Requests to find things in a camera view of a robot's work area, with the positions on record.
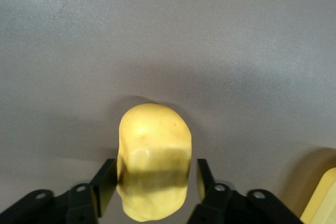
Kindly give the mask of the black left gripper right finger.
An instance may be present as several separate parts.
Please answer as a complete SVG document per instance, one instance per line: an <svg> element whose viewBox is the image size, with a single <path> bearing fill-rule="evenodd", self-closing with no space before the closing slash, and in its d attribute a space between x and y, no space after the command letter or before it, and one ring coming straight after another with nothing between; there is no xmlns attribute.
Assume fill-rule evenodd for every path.
<svg viewBox="0 0 336 224"><path fill-rule="evenodd" d="M206 159L197 160L197 186L201 202L188 223L302 223L267 190L253 189L244 196L216 182Z"/></svg>

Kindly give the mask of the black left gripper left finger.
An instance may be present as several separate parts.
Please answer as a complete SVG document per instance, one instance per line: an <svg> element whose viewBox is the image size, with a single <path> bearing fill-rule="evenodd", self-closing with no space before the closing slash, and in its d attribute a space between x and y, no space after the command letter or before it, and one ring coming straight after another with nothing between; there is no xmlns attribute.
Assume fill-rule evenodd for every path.
<svg viewBox="0 0 336 224"><path fill-rule="evenodd" d="M55 196L34 190L1 213L1 223L98 223L117 186L117 160L107 159L88 183Z"/></svg>

